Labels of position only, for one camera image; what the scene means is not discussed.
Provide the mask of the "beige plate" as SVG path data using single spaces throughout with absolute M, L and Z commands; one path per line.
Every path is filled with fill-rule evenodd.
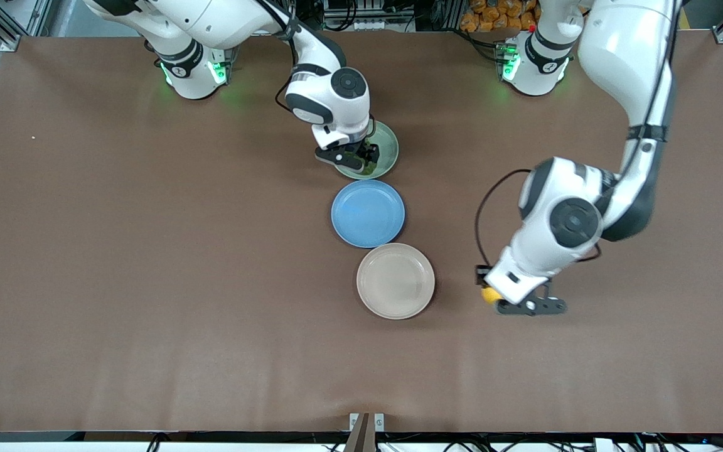
M 409 320 L 431 303 L 436 275 L 427 257 L 409 244 L 389 243 L 367 252 L 356 270 L 356 291 L 373 314 Z

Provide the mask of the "blue plate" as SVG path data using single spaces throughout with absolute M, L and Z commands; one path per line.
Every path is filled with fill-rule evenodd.
M 390 243 L 405 224 L 405 203 L 390 184 L 358 180 L 339 190 L 330 209 L 339 238 L 356 248 L 372 249 Z

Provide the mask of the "background equipment rack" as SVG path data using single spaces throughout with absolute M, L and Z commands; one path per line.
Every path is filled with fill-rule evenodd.
M 330 31 L 384 30 L 387 26 L 408 23 L 410 6 L 400 0 L 319 0 L 323 28 Z

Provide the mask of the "pale green plate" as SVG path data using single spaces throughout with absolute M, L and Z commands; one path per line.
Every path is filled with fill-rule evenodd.
M 378 120 L 374 121 L 374 126 L 371 126 L 372 128 L 369 132 L 369 137 L 367 137 L 367 143 L 376 144 L 380 148 L 378 166 L 373 174 L 370 176 L 361 176 L 360 174 L 354 174 L 346 169 L 336 167 L 335 169 L 339 173 L 354 180 L 372 180 L 372 178 L 384 176 L 396 165 L 399 157 L 399 143 L 393 130 Z

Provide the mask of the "bag of orange fruit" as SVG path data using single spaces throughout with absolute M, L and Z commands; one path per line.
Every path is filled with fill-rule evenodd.
M 467 0 L 458 28 L 468 33 L 499 29 L 533 31 L 542 12 L 539 0 Z

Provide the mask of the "small metal table bracket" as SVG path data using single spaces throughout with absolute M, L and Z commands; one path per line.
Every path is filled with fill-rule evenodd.
M 367 415 L 368 424 L 372 424 L 377 433 L 385 432 L 385 414 L 382 414 L 381 412 L 376 412 L 376 414 L 359 414 L 358 412 L 353 412 L 353 414 L 349 414 L 348 430 L 353 429 L 356 422 L 360 420 L 363 415 Z

